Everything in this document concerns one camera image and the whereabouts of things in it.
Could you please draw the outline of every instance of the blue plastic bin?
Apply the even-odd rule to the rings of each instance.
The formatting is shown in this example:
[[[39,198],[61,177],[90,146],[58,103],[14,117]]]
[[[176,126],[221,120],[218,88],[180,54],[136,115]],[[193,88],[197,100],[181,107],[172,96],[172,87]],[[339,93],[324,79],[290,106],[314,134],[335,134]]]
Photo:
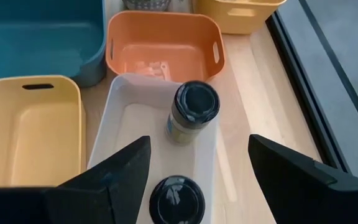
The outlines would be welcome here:
[[[0,0],[0,78],[59,74],[80,87],[106,74],[103,0]]]

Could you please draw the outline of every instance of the jar lid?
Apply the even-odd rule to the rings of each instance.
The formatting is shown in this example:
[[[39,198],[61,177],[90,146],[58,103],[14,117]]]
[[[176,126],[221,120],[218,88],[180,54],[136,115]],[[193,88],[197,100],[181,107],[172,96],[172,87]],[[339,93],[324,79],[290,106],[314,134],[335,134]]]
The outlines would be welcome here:
[[[175,106],[187,123],[203,124],[219,112],[219,96],[209,84],[190,81],[182,84],[175,94]]]
[[[205,211],[204,195],[191,179],[170,176],[154,188],[149,210],[155,224],[199,224]]]

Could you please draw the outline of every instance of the white object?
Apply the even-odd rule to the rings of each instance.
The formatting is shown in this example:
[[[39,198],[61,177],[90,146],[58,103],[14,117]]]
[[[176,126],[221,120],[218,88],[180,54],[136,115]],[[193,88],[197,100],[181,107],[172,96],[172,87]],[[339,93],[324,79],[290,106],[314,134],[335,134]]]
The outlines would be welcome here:
[[[201,223],[211,223],[218,116],[191,144],[172,144],[165,135],[165,126],[180,85],[136,74],[119,75],[111,83],[88,169],[139,137],[150,136],[152,155],[137,217],[140,224],[153,224],[149,214],[150,195],[154,187],[170,175],[187,176],[200,186],[206,204]]]

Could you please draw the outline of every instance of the wooden table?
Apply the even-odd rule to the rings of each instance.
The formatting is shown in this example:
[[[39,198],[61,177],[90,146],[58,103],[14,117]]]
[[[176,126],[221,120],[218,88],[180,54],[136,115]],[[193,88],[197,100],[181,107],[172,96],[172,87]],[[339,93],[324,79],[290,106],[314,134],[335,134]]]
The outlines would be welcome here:
[[[224,35],[223,39],[226,65],[211,81],[221,98],[214,223],[275,223],[249,160],[249,134],[320,158],[267,28],[252,35]],[[81,90],[87,160],[112,78],[107,76],[99,85]]]

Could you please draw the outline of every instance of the orange plastic bin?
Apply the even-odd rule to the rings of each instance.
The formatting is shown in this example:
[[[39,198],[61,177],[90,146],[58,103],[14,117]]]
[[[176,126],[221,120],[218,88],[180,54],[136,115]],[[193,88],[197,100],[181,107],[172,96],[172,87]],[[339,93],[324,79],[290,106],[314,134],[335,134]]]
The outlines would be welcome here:
[[[250,34],[286,0],[196,0],[195,12],[209,16],[224,34]]]
[[[204,15],[123,11],[109,22],[106,62],[117,75],[206,81],[224,66],[222,36]]]
[[[0,187],[59,185],[85,171],[85,113],[71,79],[0,79]]]

